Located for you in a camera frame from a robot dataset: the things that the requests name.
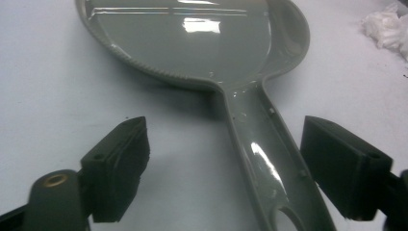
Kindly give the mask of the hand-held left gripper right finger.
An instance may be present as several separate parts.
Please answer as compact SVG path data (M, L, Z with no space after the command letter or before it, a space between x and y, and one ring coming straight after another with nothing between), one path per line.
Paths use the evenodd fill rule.
M392 158L337 123L310 115L304 120L300 152L343 217L375 217Z

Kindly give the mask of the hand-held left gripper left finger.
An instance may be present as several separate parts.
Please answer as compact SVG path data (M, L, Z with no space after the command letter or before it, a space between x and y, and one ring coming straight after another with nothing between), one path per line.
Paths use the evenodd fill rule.
M134 200L150 154L146 118L118 124L82 159L80 182L94 222L119 222Z

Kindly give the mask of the grey dustpan with orange lip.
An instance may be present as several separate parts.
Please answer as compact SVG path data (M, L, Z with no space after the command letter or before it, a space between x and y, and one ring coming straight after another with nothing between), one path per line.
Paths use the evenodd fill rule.
M336 231L265 83L296 68L310 45L293 0L74 0L114 56L169 84L221 94L261 231Z

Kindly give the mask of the pile of white paper scraps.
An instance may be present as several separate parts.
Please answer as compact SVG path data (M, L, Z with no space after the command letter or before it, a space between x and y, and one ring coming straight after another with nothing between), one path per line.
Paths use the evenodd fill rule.
M408 13L399 15L398 10L398 3L392 3L369 13L361 20L361 27L378 49L395 51L408 63Z

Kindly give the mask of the white table mat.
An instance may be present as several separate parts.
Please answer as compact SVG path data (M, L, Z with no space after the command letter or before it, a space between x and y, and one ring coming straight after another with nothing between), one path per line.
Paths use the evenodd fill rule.
M311 30L307 57L267 93L295 139L318 116L408 168L408 62L361 21L394 0L293 0ZM183 90L109 54L73 0L0 0L0 215L40 176L78 169L121 121L144 116L150 160L118 223L92 231L258 231L221 98Z

